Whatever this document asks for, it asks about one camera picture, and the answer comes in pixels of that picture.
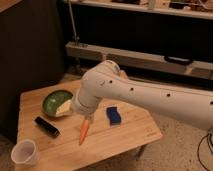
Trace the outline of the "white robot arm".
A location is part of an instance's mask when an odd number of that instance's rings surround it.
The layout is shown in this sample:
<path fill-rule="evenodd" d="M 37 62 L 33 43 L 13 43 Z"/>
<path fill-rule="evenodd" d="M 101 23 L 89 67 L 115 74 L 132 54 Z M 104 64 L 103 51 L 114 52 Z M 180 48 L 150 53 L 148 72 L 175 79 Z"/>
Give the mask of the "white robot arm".
<path fill-rule="evenodd" d="M 119 76 L 120 68 L 105 60 L 89 69 L 66 102 L 62 115 L 91 116 L 103 98 L 119 100 L 209 131 L 213 128 L 213 92 L 137 82 Z"/>

